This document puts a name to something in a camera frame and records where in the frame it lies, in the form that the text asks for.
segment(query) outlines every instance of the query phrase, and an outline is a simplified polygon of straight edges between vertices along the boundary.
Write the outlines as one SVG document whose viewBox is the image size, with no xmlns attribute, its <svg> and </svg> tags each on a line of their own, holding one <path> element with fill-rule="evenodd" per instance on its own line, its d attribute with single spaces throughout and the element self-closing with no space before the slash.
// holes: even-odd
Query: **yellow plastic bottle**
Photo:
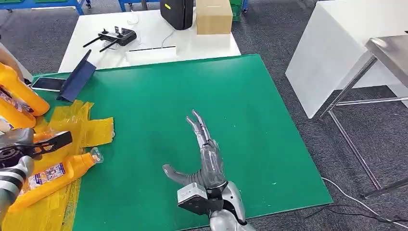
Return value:
<svg viewBox="0 0 408 231">
<path fill-rule="evenodd" d="M 90 167 L 102 162 L 103 156 L 98 148 L 92 148 L 89 153 L 69 156 L 63 162 L 32 175 L 27 179 L 9 211 L 16 211 L 34 204 L 82 177 Z"/>
<path fill-rule="evenodd" d="M 0 63 L 0 116 L 13 128 L 32 128 L 35 116 L 50 109 L 50 105 L 23 83 L 17 72 Z"/>
</svg>

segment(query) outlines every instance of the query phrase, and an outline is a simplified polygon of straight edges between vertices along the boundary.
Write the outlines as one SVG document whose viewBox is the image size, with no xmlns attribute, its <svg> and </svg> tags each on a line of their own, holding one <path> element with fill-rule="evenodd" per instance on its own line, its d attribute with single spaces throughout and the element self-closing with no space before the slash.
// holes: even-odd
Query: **gray robotic arm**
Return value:
<svg viewBox="0 0 408 231">
<path fill-rule="evenodd" d="M 69 131 L 38 143 L 33 143 L 33 138 L 31 128 L 15 129 L 0 136 L 0 230 L 7 210 L 34 170 L 34 159 L 72 142 Z"/>
<path fill-rule="evenodd" d="M 177 191 L 178 206 L 198 215 L 207 214 L 213 231 L 255 231 L 245 220 L 241 195 L 234 182 L 227 181 L 219 147 L 203 119 L 194 110 L 197 122 L 187 117 L 197 137 L 201 154 L 201 169 L 186 175 L 163 165 L 165 174 L 184 185 Z"/>
</svg>

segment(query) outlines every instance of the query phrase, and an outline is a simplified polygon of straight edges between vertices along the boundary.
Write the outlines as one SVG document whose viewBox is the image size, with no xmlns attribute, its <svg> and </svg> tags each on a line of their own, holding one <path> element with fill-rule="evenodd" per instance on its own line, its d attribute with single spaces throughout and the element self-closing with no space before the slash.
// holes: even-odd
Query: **yellow plastic bag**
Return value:
<svg viewBox="0 0 408 231">
<path fill-rule="evenodd" d="M 71 106 L 56 107 L 48 124 L 43 118 L 38 118 L 34 128 L 38 141 L 58 131 L 68 130 L 73 142 L 55 152 L 44 154 L 40 161 L 35 162 L 34 174 L 62 162 L 67 155 L 83 153 L 83 147 L 112 142 L 113 118 L 89 121 L 92 106 L 93 103 L 75 100 Z M 7 213 L 3 231 L 72 230 L 79 188 L 80 179 L 23 210 Z"/>
</svg>

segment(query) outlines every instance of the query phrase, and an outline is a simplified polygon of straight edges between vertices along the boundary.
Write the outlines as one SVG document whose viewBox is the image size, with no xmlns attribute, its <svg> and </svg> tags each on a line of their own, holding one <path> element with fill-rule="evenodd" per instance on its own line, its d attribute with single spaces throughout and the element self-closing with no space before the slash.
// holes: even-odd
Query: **black case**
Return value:
<svg viewBox="0 0 408 231">
<path fill-rule="evenodd" d="M 193 0 L 160 0 L 160 14 L 176 30 L 192 26 Z"/>
</svg>

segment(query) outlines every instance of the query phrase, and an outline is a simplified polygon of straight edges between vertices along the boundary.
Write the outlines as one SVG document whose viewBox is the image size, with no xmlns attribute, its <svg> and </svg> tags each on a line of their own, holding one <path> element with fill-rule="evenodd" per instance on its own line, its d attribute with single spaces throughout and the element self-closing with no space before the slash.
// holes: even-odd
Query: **green cutting mat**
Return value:
<svg viewBox="0 0 408 231">
<path fill-rule="evenodd" d="M 54 92 L 38 93 L 67 105 Z M 162 171 L 167 163 L 186 173 L 200 168 L 185 120 L 193 108 L 218 141 L 247 217 L 332 202 L 259 55 L 98 70 L 78 99 L 95 102 L 91 119 L 113 116 L 116 136 L 100 146 L 105 162 L 82 178 L 74 231 L 208 224 L 177 207 L 181 186 Z"/>
</svg>

